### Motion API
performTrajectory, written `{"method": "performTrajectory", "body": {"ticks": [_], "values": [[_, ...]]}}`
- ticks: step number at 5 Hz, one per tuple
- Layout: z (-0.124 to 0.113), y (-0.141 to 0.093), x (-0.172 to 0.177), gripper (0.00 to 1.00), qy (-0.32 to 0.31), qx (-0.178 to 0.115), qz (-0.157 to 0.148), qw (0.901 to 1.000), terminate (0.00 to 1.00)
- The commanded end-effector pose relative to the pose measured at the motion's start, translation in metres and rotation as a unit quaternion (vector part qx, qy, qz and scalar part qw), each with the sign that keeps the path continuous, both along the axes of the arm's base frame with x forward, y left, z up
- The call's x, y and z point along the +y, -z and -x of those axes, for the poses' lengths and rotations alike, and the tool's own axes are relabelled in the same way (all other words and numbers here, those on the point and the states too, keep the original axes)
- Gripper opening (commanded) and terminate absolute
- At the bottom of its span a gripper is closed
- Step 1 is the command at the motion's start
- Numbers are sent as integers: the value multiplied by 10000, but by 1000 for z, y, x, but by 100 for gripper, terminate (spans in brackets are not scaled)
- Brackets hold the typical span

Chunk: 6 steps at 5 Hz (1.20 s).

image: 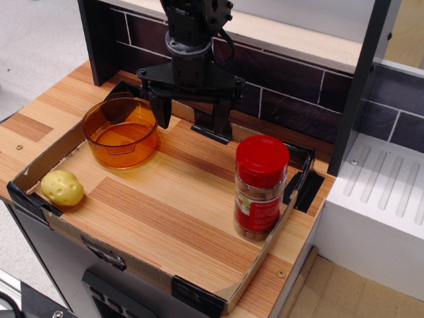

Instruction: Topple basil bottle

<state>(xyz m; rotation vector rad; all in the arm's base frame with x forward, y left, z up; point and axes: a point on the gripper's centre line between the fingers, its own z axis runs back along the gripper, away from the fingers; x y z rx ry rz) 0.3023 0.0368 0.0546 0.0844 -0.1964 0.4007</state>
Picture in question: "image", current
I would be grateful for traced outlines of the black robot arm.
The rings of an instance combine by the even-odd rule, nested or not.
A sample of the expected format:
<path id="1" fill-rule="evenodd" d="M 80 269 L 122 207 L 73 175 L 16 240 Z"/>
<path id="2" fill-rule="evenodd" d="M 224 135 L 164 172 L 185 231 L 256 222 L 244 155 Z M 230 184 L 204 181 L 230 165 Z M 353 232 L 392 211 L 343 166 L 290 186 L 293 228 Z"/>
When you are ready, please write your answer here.
<path id="1" fill-rule="evenodd" d="M 168 19 L 165 42 L 172 60 L 160 66 L 137 70 L 140 94 L 148 99 L 157 123 L 167 128 L 172 101 L 210 103 L 210 115 L 195 120 L 194 129 L 211 137 L 230 138 L 231 110 L 242 99 L 245 81 L 222 70 L 234 56 L 218 61 L 213 55 L 213 39 L 221 36 L 233 49 L 234 43 L 224 31 L 232 20 L 231 1 L 163 1 Z"/>

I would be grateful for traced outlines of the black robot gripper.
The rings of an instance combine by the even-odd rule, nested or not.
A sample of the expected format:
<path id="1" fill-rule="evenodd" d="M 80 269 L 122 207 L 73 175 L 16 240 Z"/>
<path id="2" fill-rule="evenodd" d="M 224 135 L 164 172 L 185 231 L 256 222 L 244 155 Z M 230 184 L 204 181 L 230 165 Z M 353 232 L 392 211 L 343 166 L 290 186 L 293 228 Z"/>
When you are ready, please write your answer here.
<path id="1" fill-rule="evenodd" d="M 167 32 L 165 43 L 172 57 L 170 62 L 136 71 L 141 81 L 140 96 L 149 98 L 158 125 L 168 128 L 171 99 L 198 101 L 214 103 L 213 132 L 223 133 L 231 109 L 241 104 L 245 80 L 221 68 L 225 63 L 215 60 L 212 37 L 192 46 Z"/>

